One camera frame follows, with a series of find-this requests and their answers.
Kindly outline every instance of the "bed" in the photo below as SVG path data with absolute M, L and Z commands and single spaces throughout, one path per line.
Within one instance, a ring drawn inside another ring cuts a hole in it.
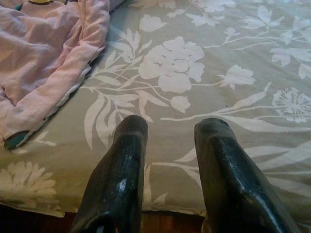
M 127 0 L 107 46 L 56 114 L 0 149 L 0 201 L 76 212 L 116 125 L 149 126 L 143 209 L 205 215 L 193 128 L 230 124 L 303 232 L 311 232 L 311 3 Z

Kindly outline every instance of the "pink blanket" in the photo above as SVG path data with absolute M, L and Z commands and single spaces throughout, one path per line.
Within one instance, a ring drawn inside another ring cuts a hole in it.
M 109 0 L 28 1 L 15 9 L 0 6 L 0 145 L 7 149 L 79 86 L 109 22 Z

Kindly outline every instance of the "bedspread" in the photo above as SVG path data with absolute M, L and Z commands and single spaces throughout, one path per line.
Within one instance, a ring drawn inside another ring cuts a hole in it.
M 193 128 L 219 117 L 310 231 L 310 11 L 303 0 L 125 2 L 72 99 L 1 152 L 1 202 L 76 211 L 115 126 L 137 114 L 149 125 L 143 209 L 204 214 Z

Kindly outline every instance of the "floor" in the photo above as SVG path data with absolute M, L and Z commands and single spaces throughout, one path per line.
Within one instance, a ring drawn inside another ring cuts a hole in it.
M 0 232 L 68 233 L 75 214 L 57 218 L 0 205 Z M 173 213 L 144 213 L 140 233 L 200 233 L 203 218 Z

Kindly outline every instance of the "floral bedspread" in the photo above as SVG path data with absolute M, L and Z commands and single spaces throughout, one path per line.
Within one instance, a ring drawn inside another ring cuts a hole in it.
M 204 214 L 194 125 L 226 120 L 299 227 L 311 232 L 311 3 L 133 0 L 71 100 L 0 151 L 0 200 L 51 215 L 79 207 L 115 126 L 149 125 L 144 209 Z

